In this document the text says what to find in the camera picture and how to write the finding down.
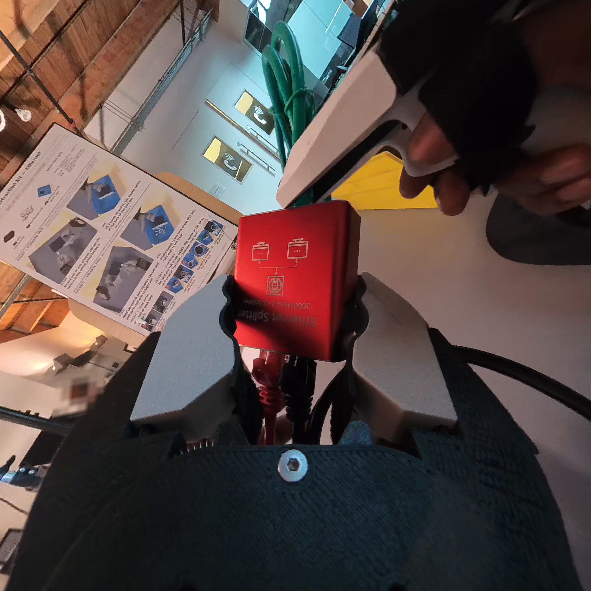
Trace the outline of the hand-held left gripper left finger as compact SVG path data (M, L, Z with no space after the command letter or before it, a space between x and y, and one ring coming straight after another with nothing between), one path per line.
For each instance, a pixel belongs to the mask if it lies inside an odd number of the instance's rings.
M218 276L167 320L131 412L135 427L198 441L234 417L246 441L258 442L259 394L234 336L234 286L233 276Z

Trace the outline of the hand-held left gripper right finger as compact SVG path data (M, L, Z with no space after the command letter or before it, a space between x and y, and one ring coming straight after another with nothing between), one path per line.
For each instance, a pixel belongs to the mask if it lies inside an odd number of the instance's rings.
M363 272L348 320L342 385L330 413L332 442L358 420L390 444L402 443L412 430L453 433L457 413L421 314Z

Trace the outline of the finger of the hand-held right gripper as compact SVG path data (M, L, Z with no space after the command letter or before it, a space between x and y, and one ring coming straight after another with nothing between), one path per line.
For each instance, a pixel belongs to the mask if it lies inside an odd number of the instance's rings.
M391 78L379 53L369 50L348 71L293 145L277 190L282 208L308 190L313 202L332 191L382 150L408 162L413 130L425 114L418 99L425 77L407 92Z

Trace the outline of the yellow plastic bin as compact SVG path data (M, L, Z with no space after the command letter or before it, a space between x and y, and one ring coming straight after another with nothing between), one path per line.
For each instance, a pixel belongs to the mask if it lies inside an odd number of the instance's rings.
M357 211L437 209L432 187L417 197L400 193L402 160L390 152L374 155L331 193L331 198L349 202Z

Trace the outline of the red ethernet splitter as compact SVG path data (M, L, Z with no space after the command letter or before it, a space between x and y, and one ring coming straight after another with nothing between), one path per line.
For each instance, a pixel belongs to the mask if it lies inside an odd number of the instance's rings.
M238 343L340 360L360 226L358 212L341 200L241 217L232 296Z

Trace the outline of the grey desk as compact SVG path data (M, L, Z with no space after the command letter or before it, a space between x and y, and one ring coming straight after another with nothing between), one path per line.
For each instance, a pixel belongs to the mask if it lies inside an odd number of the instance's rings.
M360 211L359 271L399 293L450 343L533 368L590 398L590 267L508 261L491 208ZM536 444L582 587L590 590L590 422L515 380L476 368Z

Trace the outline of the instruction board with wooden frame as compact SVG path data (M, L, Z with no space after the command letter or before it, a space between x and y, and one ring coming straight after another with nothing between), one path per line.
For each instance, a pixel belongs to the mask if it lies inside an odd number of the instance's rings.
M57 123L1 188L1 262L138 342L233 270L238 223Z

